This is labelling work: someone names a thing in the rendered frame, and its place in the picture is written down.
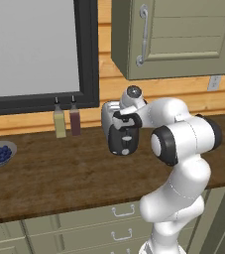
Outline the grey bowl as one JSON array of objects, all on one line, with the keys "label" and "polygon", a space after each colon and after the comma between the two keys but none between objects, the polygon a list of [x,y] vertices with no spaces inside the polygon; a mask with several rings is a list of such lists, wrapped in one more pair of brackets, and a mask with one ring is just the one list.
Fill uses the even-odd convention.
[{"label": "grey bowl", "polygon": [[3,146],[8,146],[12,151],[12,155],[11,155],[10,159],[8,161],[6,161],[5,163],[1,164],[0,167],[5,166],[17,153],[17,146],[13,142],[0,141],[0,147],[3,147]]}]

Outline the yellow oil bottle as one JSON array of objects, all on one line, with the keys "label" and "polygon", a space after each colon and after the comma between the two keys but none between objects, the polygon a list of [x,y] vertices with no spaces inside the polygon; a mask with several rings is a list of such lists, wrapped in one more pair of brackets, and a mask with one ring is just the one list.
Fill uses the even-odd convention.
[{"label": "yellow oil bottle", "polygon": [[66,131],[65,131],[64,112],[60,108],[59,101],[57,98],[55,98],[54,124],[56,136],[58,138],[65,138]]}]

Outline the black framed window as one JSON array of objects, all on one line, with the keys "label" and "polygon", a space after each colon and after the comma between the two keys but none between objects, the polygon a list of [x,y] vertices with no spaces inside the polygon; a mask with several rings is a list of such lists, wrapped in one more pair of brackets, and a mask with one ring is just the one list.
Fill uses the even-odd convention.
[{"label": "black framed window", "polygon": [[99,105],[97,0],[0,0],[0,115]]}]

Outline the dark red sauce bottle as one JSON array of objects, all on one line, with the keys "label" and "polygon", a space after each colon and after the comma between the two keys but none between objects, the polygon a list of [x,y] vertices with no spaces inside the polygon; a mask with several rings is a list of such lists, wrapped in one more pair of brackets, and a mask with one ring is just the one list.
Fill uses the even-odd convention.
[{"label": "dark red sauce bottle", "polygon": [[71,106],[69,110],[70,118],[70,129],[73,136],[78,136],[80,134],[80,114],[76,106],[76,100],[74,96],[71,97]]}]

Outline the olive green wall cupboard door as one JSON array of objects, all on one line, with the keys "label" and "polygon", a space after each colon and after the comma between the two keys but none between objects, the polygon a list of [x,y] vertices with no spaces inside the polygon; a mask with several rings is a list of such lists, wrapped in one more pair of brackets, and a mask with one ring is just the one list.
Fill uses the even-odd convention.
[{"label": "olive green wall cupboard door", "polygon": [[111,59],[128,80],[225,74],[225,0],[112,0],[111,24]]}]

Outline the olive green drawer front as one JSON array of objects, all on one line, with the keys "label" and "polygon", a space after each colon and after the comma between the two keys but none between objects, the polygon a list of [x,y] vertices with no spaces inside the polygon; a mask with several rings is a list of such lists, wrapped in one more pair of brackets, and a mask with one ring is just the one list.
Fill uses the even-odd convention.
[{"label": "olive green drawer front", "polygon": [[145,222],[141,218],[126,219],[122,222],[107,223],[84,229],[32,236],[31,241],[48,240],[56,245],[58,251],[75,250],[149,236],[151,229],[151,223]]},{"label": "olive green drawer front", "polygon": [[[127,207],[133,204],[135,206],[135,214],[128,217],[115,217],[111,212],[113,206]],[[80,211],[72,211],[67,213],[61,213],[56,217],[58,229],[72,229],[79,228],[87,225],[101,224],[105,222],[114,222],[118,220],[135,218],[140,216],[139,203],[125,202],[108,206],[101,206],[96,208],[90,208]]]},{"label": "olive green drawer front", "polygon": [[80,248],[76,250],[58,251],[54,243],[48,240],[32,240],[33,250],[35,254],[123,254],[127,248],[131,249],[131,254],[139,254],[141,246],[147,241],[146,237],[124,241],[117,244],[99,245],[88,248]]}]

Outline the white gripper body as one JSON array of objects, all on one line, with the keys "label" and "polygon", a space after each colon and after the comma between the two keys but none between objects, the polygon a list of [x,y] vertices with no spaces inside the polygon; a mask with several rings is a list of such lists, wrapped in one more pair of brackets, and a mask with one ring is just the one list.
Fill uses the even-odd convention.
[{"label": "white gripper body", "polygon": [[135,121],[133,118],[117,118],[116,119],[116,129],[124,129],[135,126]]}]

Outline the olive green base cupboard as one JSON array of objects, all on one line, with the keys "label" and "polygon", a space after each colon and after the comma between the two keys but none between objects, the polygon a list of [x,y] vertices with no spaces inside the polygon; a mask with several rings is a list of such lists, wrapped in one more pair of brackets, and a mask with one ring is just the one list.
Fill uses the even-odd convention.
[{"label": "olive green base cupboard", "polygon": [[20,221],[0,223],[0,254],[31,254]]},{"label": "olive green base cupboard", "polygon": [[206,190],[204,212],[196,219],[187,254],[225,254],[225,186]]}]

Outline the silver and black toaster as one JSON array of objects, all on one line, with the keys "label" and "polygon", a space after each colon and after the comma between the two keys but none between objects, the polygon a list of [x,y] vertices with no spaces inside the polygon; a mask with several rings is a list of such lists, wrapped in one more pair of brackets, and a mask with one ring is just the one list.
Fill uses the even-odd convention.
[{"label": "silver and black toaster", "polygon": [[112,123],[115,111],[120,109],[118,101],[108,101],[102,105],[101,123],[109,151],[116,156],[127,156],[138,149],[139,129],[126,128],[119,131]]}]

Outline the white wall socket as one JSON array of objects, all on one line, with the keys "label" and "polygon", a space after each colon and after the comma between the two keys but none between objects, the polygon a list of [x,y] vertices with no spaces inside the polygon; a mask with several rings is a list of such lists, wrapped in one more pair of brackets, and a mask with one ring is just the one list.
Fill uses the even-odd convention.
[{"label": "white wall socket", "polygon": [[211,75],[209,78],[209,83],[207,86],[208,91],[216,91],[219,89],[219,84],[221,81],[220,75]]}]

